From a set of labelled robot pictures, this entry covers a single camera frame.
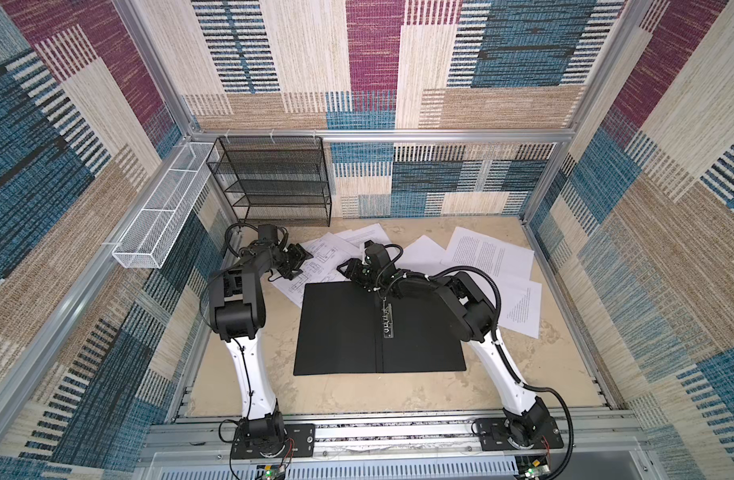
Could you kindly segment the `white paper technical drawing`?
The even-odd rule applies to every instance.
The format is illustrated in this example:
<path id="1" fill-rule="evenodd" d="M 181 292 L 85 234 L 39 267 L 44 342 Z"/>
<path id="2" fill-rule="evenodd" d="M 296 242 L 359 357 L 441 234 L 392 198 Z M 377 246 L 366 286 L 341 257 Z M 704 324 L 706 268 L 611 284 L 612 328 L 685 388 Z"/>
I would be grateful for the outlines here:
<path id="1" fill-rule="evenodd" d="M 312 259 L 303 263 L 302 273 L 293 280 L 279 278 L 273 283 L 277 290 L 298 307 L 303 304 L 307 284 L 322 283 L 327 279 L 335 280 L 336 267 L 360 255 L 358 247 L 331 233 L 305 242 L 302 246 L 313 255 Z"/>

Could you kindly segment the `orange black file folder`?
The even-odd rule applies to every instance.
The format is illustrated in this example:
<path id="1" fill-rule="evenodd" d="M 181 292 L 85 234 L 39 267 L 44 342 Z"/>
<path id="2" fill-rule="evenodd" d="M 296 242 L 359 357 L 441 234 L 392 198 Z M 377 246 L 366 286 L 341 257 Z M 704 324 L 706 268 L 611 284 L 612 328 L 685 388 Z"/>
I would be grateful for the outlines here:
<path id="1" fill-rule="evenodd" d="M 295 376 L 460 372 L 452 313 L 436 295 L 382 300 L 352 282 L 305 287 Z"/>

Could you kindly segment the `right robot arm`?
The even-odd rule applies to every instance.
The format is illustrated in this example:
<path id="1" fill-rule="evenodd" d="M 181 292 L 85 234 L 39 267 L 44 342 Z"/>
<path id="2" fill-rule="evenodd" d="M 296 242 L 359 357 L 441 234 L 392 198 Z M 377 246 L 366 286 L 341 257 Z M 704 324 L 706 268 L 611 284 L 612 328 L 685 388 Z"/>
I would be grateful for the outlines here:
<path id="1" fill-rule="evenodd" d="M 443 331 L 471 345 L 494 384 L 505 419 L 478 435 L 503 432 L 512 449 L 575 446 L 575 431 L 566 401 L 555 389 L 528 384 L 508 352 L 499 330 L 502 297 L 496 282 L 483 270 L 467 265 L 425 274 L 396 267 L 403 254 L 397 244 L 368 241 L 362 259 L 350 258 L 336 267 L 346 279 L 379 298 L 376 340 L 394 339 L 396 320 L 391 302 L 416 298 L 436 303 L 432 315 Z"/>

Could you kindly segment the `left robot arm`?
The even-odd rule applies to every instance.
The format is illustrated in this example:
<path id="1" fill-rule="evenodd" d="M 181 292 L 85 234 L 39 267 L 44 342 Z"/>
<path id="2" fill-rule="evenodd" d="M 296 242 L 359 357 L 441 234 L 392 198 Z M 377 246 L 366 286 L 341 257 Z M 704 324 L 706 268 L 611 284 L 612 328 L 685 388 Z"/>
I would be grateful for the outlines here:
<path id="1" fill-rule="evenodd" d="M 241 395 L 241 418 L 232 440 L 238 455 L 275 458 L 292 445 L 261 353 L 266 306 L 261 278 L 293 280 L 311 253 L 289 242 L 286 228 L 236 222 L 224 232 L 235 262 L 211 274 L 200 314 L 231 355 Z"/>

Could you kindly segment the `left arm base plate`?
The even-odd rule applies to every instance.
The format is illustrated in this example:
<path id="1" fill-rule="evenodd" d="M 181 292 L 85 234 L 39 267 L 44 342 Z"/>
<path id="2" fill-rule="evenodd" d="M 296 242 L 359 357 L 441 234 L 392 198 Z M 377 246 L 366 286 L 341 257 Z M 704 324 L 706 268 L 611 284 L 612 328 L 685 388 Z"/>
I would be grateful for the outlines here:
<path id="1" fill-rule="evenodd" d="M 231 442 L 231 460 L 309 458 L 314 453 L 316 426 L 313 423 L 272 427 L 263 433 L 250 433 L 241 427 Z"/>

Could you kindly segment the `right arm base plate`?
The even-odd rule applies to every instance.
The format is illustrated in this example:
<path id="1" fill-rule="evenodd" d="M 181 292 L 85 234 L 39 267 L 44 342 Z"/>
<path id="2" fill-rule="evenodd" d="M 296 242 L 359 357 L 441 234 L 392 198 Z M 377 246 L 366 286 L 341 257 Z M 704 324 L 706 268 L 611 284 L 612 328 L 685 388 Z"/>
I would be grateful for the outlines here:
<path id="1" fill-rule="evenodd" d="M 563 449 L 565 442 L 551 416 L 535 426 L 527 427 L 506 417 L 476 419 L 471 425 L 483 451 L 516 451 Z"/>

